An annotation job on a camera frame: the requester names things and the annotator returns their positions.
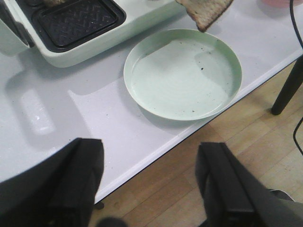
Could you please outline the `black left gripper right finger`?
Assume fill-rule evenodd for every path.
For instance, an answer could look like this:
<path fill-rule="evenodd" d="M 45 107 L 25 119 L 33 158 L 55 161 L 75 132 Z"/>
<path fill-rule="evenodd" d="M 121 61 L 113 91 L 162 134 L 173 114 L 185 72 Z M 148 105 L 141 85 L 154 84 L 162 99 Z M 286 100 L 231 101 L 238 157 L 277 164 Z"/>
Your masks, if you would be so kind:
<path fill-rule="evenodd" d="M 203 227 L 303 225 L 303 205 L 284 192 L 267 189 L 225 143 L 199 145 L 195 174 L 206 212 Z"/>

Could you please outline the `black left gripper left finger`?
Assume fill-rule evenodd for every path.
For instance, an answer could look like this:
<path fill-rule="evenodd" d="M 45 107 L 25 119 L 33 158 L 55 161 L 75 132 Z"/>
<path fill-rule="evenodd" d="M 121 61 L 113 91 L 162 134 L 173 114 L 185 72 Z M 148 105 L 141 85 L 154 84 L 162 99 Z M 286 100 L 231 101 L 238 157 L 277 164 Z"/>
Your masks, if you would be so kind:
<path fill-rule="evenodd" d="M 0 184 L 2 227 L 86 227 L 104 171 L 101 140 L 76 138 Z"/>

